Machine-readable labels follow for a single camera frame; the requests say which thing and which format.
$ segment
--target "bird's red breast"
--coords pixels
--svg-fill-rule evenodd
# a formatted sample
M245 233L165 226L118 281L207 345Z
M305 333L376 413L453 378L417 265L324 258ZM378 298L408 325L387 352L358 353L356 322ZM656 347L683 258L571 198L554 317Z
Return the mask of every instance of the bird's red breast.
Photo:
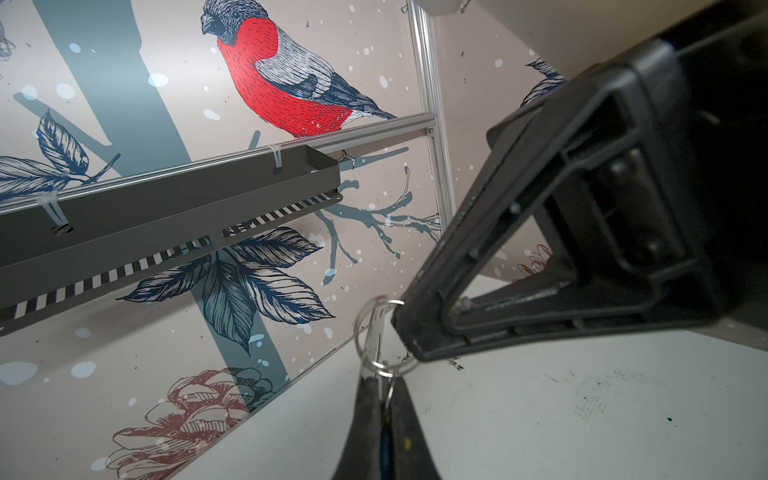
M294 137L311 137L338 131L352 114L346 107L301 100L280 90L255 69L254 64L277 53L277 26L266 18L250 18L230 47L219 40L219 49L230 69L235 88L257 115Z

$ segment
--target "bird's beak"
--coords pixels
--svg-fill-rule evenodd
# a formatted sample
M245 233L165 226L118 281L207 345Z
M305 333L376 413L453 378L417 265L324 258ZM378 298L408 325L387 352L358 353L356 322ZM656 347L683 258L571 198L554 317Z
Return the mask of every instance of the bird's beak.
M203 24L203 35L206 33L212 33L214 35L223 33L224 25L218 18L211 14L203 13L203 16L200 17L200 23Z

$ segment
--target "cable zip tie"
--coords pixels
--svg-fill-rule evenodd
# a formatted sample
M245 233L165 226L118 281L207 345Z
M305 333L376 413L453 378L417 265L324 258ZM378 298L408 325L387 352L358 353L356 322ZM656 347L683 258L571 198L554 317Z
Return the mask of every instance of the cable zip tie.
M272 155L275 156L275 168L283 168L283 153L280 151L280 145L271 144L270 150Z
M35 200L40 204L43 209L48 213L48 215L51 217L51 220L56 223L56 225L66 225L69 223L69 220L67 220L66 215L64 215L64 212L61 211L61 207L58 206L58 198L56 197L55 192L45 192L39 197L35 198Z
M56 192L44 192L35 198L35 201L43 207L45 213L53 220L56 225L51 227L51 231L56 236L65 235L74 231L72 225L70 225L67 216L64 215L64 211L58 204L58 198Z

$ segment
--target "metal rod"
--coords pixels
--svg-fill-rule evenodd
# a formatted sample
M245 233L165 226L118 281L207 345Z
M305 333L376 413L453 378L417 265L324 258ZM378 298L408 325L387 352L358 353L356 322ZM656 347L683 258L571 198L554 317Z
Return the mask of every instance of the metal rod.
M410 2L411 32L416 61L419 67L419 86L422 106L435 115L437 125L428 132L429 156L435 177L435 193L442 225L449 225L456 212L456 200L451 181L451 161L448 135L445 132L445 113L442 108L439 73L432 32L432 18L418 4Z
M330 134L319 135L317 137L300 138L297 140L287 141L280 144L280 148L285 150L290 147L307 145L320 152L323 152L324 154L329 154L331 152L341 151L346 148L358 147L360 145L371 144L376 141L398 137L399 135L408 134L414 131L433 128L435 125L435 114L428 112L423 114L409 115L407 117L395 118L388 121L380 121L375 124L363 125L362 127L357 128L349 128ZM269 147L261 147L250 151L229 154L222 157L215 157L205 161L198 161L193 164L182 165L179 167L171 167L163 170L156 170L146 174L134 175L132 177L116 178L114 180L102 181L97 184L89 184L67 190L60 190L58 192L58 199L59 201L70 200L72 198L96 194L106 190L112 190L114 188L122 188L128 185L157 180L163 177L170 177L184 172L215 167L217 165L229 163L232 161L243 160L244 158L248 157L257 157L268 151L270 151ZM34 207L38 207L38 204L33 197L10 200L9 202L5 202L0 205L0 215Z

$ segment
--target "leaf illustration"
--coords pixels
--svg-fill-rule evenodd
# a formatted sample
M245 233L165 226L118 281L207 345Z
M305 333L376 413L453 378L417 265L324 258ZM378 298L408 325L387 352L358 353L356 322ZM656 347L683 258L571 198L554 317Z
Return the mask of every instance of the leaf illustration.
M206 255L142 280L136 290L118 300L162 302L190 290L209 271L210 255Z
M247 262L287 268L320 250L320 247L310 243L293 228L277 227L258 237L236 243L232 249Z
M255 313L237 267L216 260L203 287L203 316L216 333L239 343L246 352Z
M70 180L59 170L34 160L0 157L0 200L60 190Z
M277 268L241 263L240 277L259 311L277 322L308 323L333 318L309 285Z
M67 174L83 175L88 169L88 155L66 128L46 112L40 119L38 127L38 142L43 155L54 167Z

